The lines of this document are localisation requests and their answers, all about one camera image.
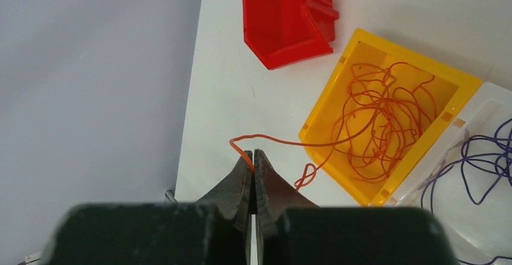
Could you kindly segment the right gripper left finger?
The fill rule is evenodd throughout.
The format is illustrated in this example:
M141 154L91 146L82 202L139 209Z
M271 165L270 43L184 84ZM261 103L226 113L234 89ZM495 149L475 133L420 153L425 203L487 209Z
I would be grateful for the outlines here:
M249 264L253 173L246 151L195 202L82 203L56 226L41 264Z

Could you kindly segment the white plastic bin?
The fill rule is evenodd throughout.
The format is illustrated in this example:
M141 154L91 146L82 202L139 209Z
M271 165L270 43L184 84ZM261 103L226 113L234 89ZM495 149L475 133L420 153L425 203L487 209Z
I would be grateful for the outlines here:
M461 264L510 264L511 92L484 83L386 205L432 213Z

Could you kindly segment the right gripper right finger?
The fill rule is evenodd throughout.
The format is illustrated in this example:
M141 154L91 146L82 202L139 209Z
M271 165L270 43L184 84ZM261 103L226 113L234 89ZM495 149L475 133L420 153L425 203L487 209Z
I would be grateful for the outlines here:
M253 157L259 264L456 264L440 223L411 207L320 207L264 151Z

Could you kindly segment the yellow plastic bin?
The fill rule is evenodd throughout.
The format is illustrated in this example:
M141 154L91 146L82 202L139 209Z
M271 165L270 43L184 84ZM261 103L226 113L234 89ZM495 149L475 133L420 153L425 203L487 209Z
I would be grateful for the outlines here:
M358 204L383 206L481 85L356 29L298 136Z

